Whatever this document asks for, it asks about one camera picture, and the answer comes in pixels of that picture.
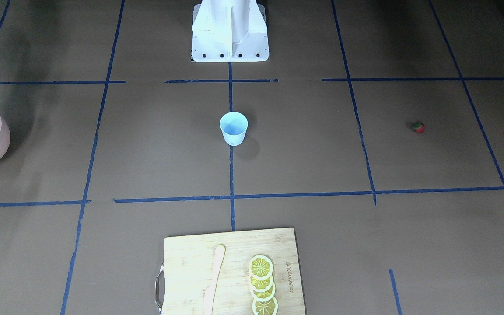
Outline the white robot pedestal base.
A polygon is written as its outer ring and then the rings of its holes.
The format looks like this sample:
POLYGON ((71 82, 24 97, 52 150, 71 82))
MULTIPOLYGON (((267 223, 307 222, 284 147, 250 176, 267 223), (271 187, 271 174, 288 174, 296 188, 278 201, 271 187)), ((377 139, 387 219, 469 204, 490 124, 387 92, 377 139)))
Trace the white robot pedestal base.
POLYGON ((269 57, 264 5, 256 0, 203 0, 194 6, 193 62, 264 62, 269 57))

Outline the red strawberry on table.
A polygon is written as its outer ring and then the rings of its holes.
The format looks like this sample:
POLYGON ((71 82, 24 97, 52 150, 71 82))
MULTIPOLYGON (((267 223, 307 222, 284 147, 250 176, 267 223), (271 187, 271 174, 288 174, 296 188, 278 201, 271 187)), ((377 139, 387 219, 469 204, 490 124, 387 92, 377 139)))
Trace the red strawberry on table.
POLYGON ((412 124, 411 128, 416 133, 424 133, 426 126, 422 122, 416 122, 416 123, 412 124))

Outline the top lemon slice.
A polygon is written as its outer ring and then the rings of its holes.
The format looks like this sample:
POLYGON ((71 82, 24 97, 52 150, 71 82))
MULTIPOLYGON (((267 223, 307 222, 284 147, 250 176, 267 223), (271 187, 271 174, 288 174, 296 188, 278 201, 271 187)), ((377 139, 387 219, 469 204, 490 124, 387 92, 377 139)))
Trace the top lemon slice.
POLYGON ((248 262, 249 275, 256 280, 266 280, 270 278, 273 271, 273 262, 266 255, 255 255, 248 262))

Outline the bottom lemon slice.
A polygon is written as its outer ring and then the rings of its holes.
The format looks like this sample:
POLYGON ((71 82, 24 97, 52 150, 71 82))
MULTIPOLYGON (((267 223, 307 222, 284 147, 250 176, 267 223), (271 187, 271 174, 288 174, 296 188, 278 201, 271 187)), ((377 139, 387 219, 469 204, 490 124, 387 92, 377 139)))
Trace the bottom lemon slice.
POLYGON ((254 315, 276 315, 278 313, 278 301, 272 297, 266 301, 258 298, 252 300, 252 312, 254 315))

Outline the light blue plastic cup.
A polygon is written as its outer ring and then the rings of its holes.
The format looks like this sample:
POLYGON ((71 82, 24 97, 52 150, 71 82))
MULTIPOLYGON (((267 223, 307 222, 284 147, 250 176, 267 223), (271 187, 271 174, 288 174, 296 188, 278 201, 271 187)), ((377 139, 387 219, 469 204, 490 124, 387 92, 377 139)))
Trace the light blue plastic cup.
POLYGON ((226 113, 220 119, 223 138, 230 146, 238 146, 244 141, 248 125, 246 116, 239 112, 226 113))

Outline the bamboo cutting board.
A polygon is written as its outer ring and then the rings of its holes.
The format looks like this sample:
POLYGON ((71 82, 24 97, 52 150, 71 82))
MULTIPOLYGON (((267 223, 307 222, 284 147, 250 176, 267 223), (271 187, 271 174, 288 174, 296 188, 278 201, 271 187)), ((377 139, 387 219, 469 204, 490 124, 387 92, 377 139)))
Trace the bamboo cutting board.
POLYGON ((213 315, 253 315, 248 262, 269 257, 278 301, 276 315, 306 313, 294 228, 168 237, 164 241, 163 315, 203 315, 216 246, 225 246, 213 315))

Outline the lemon slice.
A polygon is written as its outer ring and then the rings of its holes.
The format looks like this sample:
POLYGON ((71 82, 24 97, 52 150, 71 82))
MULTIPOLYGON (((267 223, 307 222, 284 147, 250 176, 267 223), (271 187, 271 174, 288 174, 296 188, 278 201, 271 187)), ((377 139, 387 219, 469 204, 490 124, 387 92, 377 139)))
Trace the lemon slice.
POLYGON ((256 301, 260 301, 260 302, 269 301, 270 299, 274 298, 275 293, 277 291, 275 284, 270 285, 270 287, 268 287, 268 289, 266 289, 265 291, 262 291, 262 292, 257 291, 256 287, 254 287, 254 286, 251 286, 251 289, 252 289, 251 294, 252 294, 253 299, 256 301))
POLYGON ((260 280, 254 276, 249 277, 249 283, 252 288, 252 291, 258 292, 258 293, 264 293, 266 291, 269 291, 273 287, 273 275, 270 275, 270 277, 260 280))
POLYGON ((272 297, 266 301, 258 298, 252 300, 252 312, 254 315, 276 315, 278 313, 278 301, 272 297))
POLYGON ((249 275, 256 280, 266 280, 270 278, 273 271, 273 262, 266 255, 255 255, 248 262, 249 275))

